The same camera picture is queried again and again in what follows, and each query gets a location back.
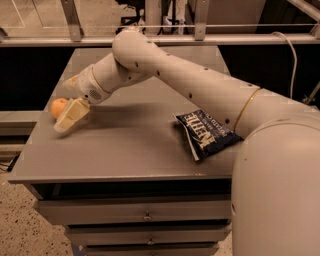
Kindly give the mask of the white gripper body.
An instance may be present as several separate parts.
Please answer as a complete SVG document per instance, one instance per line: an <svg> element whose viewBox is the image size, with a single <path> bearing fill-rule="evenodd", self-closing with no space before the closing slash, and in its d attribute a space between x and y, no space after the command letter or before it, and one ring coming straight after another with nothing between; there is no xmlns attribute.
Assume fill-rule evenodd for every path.
<svg viewBox="0 0 320 256"><path fill-rule="evenodd" d="M103 90L96 81L92 65L78 74L76 79L76 92L90 104L99 104L111 96L111 94Z"/></svg>

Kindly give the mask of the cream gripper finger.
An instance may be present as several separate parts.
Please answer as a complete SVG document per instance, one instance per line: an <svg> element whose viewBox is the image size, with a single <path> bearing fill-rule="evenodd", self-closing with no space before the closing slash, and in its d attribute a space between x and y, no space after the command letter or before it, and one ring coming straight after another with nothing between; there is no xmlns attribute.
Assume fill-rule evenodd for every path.
<svg viewBox="0 0 320 256"><path fill-rule="evenodd" d="M63 82L63 87L75 91L78 87L78 75L75 75Z"/></svg>
<svg viewBox="0 0 320 256"><path fill-rule="evenodd" d="M89 113L90 105L81 98L70 98L60 116L56 119L54 129L63 133Z"/></svg>

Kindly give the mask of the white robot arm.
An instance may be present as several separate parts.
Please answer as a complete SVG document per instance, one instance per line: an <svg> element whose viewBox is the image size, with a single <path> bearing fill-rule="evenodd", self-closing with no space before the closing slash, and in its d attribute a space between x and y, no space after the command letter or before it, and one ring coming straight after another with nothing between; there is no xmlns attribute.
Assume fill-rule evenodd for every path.
<svg viewBox="0 0 320 256"><path fill-rule="evenodd" d="M243 139L233 164L233 255L320 256L320 112L308 105L171 55L129 27L111 54L66 81L77 96L56 130L149 76Z"/></svg>

